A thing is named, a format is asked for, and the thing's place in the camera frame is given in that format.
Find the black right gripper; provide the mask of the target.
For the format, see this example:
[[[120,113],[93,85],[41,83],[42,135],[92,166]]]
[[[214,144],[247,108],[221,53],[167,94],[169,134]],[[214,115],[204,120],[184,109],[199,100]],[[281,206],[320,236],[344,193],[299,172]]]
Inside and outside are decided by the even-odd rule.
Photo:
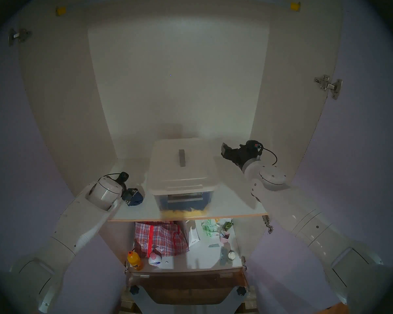
[[[240,144],[240,147],[233,151],[224,142],[221,145],[222,157],[232,161],[239,168],[244,168],[247,162],[260,160],[263,150],[263,144],[256,140],[248,140],[246,144]]]

